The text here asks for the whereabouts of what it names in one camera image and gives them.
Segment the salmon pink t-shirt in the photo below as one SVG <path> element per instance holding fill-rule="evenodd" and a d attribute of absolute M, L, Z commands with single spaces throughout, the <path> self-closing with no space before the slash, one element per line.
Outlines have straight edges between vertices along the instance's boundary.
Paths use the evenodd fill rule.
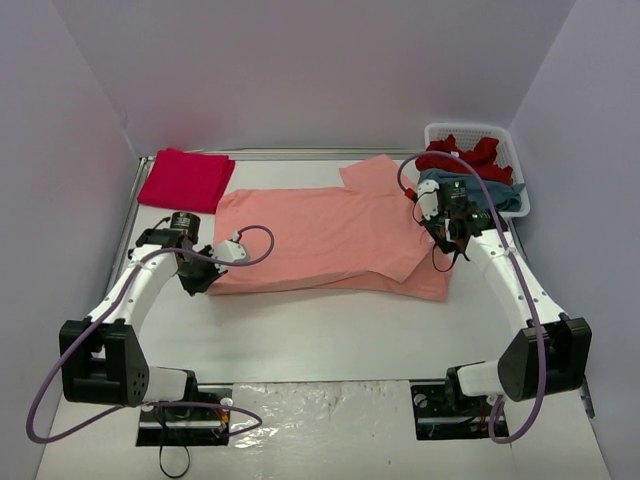
<path fill-rule="evenodd" d="M 379 155 L 342 168 L 340 187 L 238 189 L 225 195 L 214 241 L 248 227 L 241 242 L 249 254 L 269 256 L 230 269 L 209 294 L 333 288 L 446 300 L 448 258 L 415 223 L 396 173 L 396 163 Z"/>

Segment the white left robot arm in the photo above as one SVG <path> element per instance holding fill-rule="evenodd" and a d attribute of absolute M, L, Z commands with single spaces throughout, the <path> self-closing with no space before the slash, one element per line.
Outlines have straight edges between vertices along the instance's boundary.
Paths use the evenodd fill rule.
<path fill-rule="evenodd" d="M 144 230 L 130 252 L 128 267 L 106 298 L 85 319 L 65 322 L 59 346 L 66 400 L 122 407 L 165 402 L 179 418 L 198 412 L 202 395 L 195 373 L 150 366 L 138 334 L 172 277 L 194 296 L 223 275 L 223 269 L 209 261 L 212 247 L 193 250 L 200 223 L 195 214 L 175 212 L 168 227 Z"/>

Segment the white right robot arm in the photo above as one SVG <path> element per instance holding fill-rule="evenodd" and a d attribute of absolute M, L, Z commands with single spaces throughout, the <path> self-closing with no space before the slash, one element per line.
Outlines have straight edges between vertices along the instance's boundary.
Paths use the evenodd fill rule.
<path fill-rule="evenodd" d="M 494 361 L 451 368 L 443 389 L 446 406 L 465 413 L 480 396 L 520 402 L 539 393 L 579 389 L 584 381 L 592 330 L 570 317 L 544 291 L 519 254 L 500 214 L 470 201 L 462 181 L 419 183 L 415 198 L 437 247 L 464 257 L 488 282 L 509 321 L 510 344 Z"/>

